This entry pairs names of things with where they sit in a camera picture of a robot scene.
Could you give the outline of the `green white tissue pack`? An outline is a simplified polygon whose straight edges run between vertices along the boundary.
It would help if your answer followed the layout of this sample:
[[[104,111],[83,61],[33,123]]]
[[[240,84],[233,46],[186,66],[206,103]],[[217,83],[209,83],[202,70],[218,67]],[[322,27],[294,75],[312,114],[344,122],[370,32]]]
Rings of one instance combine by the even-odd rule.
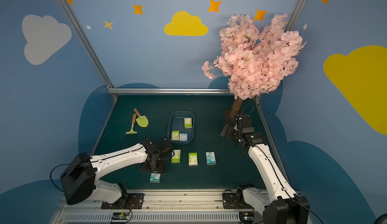
[[[172,153],[171,163],[180,163],[181,150],[175,149]]]

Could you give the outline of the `blue plastic storage box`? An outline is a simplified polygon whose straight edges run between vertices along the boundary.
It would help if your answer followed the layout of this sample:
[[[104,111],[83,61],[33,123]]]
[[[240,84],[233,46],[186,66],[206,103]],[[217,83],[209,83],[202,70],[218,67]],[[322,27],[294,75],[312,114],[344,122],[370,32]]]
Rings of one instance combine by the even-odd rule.
[[[184,118],[192,118],[193,127],[191,129],[184,128]],[[194,136],[194,122],[195,118],[192,112],[190,111],[175,111],[170,115],[169,126],[168,126],[168,140],[175,145],[188,145],[192,142]],[[188,134],[188,141],[172,141],[171,132],[178,130],[180,133]]]

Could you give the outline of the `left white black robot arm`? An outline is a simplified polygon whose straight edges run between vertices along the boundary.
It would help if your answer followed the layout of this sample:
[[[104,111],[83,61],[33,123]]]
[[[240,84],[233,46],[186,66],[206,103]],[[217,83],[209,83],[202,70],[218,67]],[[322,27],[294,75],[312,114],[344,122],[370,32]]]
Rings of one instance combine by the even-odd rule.
[[[146,139],[132,147],[112,153],[89,156],[78,154],[60,176],[68,205],[83,201],[102,201],[102,209],[120,209],[130,202],[123,184],[109,183],[102,177],[130,165],[139,164],[142,172],[161,174],[166,170],[166,155],[172,153],[170,141],[156,143]]]

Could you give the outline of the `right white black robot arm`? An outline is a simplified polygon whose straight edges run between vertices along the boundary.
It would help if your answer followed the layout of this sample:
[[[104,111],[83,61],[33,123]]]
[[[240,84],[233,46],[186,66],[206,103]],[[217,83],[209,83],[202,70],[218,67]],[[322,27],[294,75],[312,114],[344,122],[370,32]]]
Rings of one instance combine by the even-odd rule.
[[[310,205],[290,186],[271,155],[269,146],[261,134],[253,128],[243,130],[226,124],[222,137],[242,145],[257,167],[265,184],[267,194],[261,193],[253,185],[239,186],[238,198],[251,206],[258,214],[256,224],[309,224]]]

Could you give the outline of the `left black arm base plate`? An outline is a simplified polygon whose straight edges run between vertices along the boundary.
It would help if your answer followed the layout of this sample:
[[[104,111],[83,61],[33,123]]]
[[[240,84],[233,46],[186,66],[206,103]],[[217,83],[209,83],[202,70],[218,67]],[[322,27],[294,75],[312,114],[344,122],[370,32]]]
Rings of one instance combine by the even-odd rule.
[[[128,193],[124,194],[119,200],[113,204],[103,202],[101,209],[142,209],[144,203],[144,193]]]

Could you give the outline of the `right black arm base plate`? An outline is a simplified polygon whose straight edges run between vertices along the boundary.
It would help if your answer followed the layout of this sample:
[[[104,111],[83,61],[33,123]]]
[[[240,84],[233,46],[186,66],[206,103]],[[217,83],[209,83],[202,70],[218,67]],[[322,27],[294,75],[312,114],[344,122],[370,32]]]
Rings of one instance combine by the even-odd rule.
[[[252,209],[252,207],[246,204],[243,199],[239,199],[236,193],[223,193],[222,203],[224,209]]]

